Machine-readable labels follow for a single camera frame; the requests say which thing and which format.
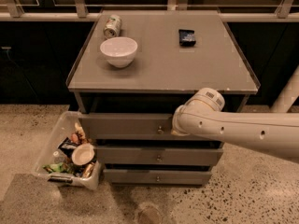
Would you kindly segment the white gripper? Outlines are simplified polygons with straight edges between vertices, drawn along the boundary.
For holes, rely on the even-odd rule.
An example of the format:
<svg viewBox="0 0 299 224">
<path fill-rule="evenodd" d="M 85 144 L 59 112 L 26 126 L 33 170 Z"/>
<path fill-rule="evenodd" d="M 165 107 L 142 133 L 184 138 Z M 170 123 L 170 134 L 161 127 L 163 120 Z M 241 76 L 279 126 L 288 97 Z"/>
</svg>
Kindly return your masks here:
<svg viewBox="0 0 299 224">
<path fill-rule="evenodd" d="M 180 126 L 178 125 L 178 116 L 179 116 L 182 108 L 183 108 L 183 105 L 180 105 L 176 109 L 176 111 L 172 117 L 172 129 L 171 129 L 172 135 L 176 135 L 176 136 L 186 136 L 187 135 L 187 133 L 183 129 L 181 129 Z"/>
</svg>

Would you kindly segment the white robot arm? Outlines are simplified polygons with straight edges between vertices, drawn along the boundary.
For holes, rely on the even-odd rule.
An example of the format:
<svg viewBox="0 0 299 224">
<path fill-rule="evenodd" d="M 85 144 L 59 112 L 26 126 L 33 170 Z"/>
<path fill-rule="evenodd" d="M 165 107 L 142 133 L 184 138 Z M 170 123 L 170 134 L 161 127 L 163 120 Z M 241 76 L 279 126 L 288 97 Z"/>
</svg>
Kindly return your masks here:
<svg viewBox="0 0 299 224">
<path fill-rule="evenodd" d="M 223 96 L 199 90 L 172 118 L 172 133 L 196 135 L 299 162 L 299 115 L 296 113 L 224 112 Z"/>
</svg>

